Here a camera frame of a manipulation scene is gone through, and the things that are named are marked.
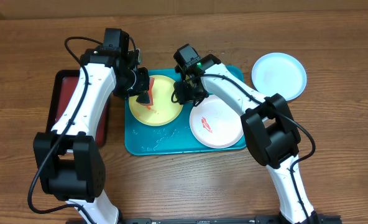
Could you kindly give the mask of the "yellow-green plastic plate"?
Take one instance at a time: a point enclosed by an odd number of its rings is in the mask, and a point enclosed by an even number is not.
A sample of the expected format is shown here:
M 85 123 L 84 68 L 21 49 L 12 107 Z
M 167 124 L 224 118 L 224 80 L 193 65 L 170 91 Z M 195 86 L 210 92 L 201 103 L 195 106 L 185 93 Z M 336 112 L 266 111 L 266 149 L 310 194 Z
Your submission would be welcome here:
M 148 126 L 162 126 L 173 121 L 181 113 L 183 106 L 172 102 L 175 83 L 172 78 L 163 75 L 152 75 L 152 78 L 153 105 L 141 105 L 136 102 L 137 96 L 133 96 L 129 98 L 129 109 L 141 123 Z

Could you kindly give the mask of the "light blue plastic plate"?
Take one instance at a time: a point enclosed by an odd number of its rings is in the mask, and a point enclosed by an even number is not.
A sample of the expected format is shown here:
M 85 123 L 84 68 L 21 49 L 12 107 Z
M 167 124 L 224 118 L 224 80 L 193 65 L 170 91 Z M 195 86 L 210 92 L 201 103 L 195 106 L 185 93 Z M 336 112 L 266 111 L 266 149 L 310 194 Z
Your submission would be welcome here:
M 251 71 L 253 86 L 260 93 L 276 93 L 287 101 L 298 98 L 305 90 L 307 74 L 304 66 L 293 56 L 274 52 L 261 56 Z

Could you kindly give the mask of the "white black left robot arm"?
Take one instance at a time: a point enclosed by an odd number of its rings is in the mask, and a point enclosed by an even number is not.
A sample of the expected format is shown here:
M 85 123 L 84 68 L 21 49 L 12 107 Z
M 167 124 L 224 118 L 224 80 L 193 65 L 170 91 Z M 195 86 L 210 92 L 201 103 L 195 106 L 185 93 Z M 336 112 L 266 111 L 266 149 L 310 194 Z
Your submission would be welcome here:
M 96 145 L 96 132 L 111 95 L 136 96 L 152 105 L 153 78 L 140 68 L 132 37 L 107 28 L 104 40 L 74 59 L 80 66 L 76 88 L 60 119 L 33 142 L 37 172 L 27 194 L 38 214 L 75 208 L 86 223 L 118 223 L 119 209 L 108 198 L 106 168 Z

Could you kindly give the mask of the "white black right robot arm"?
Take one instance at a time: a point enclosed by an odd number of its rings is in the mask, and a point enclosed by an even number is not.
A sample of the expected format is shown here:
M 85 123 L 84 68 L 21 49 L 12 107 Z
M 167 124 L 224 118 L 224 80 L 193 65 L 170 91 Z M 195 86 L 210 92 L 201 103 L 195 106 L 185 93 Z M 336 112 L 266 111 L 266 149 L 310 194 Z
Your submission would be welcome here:
M 281 222 L 320 223 L 306 196 L 298 166 L 308 158 L 298 155 L 300 134 L 311 135 L 294 121 L 284 97 L 264 96 L 253 90 L 220 59 L 212 54 L 201 57 L 189 44 L 180 47 L 173 57 L 181 81 L 174 84 L 171 101 L 198 106 L 209 95 L 223 100 L 240 116 L 251 156 L 269 171 L 280 202 Z

